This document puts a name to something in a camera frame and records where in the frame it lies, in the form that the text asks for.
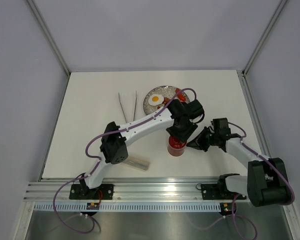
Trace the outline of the red tin can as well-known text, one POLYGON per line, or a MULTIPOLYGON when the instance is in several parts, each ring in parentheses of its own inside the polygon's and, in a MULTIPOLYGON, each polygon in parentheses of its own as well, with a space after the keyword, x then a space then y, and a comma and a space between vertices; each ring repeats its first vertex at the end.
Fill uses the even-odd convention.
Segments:
POLYGON ((170 155, 172 155, 173 157, 180 157, 184 151, 185 151, 185 148, 174 148, 174 147, 171 147, 170 145, 167 147, 167 150, 168 150, 168 153, 170 155))

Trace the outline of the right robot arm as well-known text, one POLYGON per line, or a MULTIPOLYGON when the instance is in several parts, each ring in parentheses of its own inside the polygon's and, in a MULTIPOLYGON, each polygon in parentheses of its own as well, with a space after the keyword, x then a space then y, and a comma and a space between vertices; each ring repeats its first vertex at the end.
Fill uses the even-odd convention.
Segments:
POLYGON ((229 198, 233 193, 248 197, 255 207, 289 205, 295 194, 289 184, 285 164, 280 158, 269 158, 249 147, 243 136, 232 133, 229 127, 204 127, 187 147, 207 152, 218 147, 236 158, 247 168, 247 175, 228 173, 219 176, 217 193, 229 198))

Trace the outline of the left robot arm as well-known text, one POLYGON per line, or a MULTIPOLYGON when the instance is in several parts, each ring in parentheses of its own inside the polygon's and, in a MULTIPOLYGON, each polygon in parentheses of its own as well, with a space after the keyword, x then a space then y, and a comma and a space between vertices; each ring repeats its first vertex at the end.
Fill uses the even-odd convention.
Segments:
POLYGON ((108 123, 104 133, 92 139, 86 146, 86 156, 98 161, 79 180, 80 193, 87 199, 93 199, 98 194, 98 188, 110 166, 125 161, 129 156, 128 147, 134 142, 164 129, 184 144, 198 128, 193 120, 204 116, 203 106, 197 99, 189 103, 173 99, 139 120, 123 125, 117 125, 114 121, 108 123))

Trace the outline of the silver tin lid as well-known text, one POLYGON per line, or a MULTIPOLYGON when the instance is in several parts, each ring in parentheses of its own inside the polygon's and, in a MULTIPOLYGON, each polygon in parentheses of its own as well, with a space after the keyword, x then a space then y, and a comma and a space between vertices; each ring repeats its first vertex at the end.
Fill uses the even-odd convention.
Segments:
POLYGON ((180 139, 178 139, 175 136, 170 136, 168 138, 168 146, 170 148, 176 149, 176 150, 180 150, 183 149, 186 146, 186 142, 182 142, 180 139))

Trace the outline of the metal serving tongs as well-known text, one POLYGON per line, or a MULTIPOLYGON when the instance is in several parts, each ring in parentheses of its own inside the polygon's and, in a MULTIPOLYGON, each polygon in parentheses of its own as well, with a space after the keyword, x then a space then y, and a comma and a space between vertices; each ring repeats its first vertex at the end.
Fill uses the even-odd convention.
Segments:
POLYGON ((133 122, 137 117, 138 92, 134 90, 132 93, 117 93, 123 119, 126 123, 133 122))

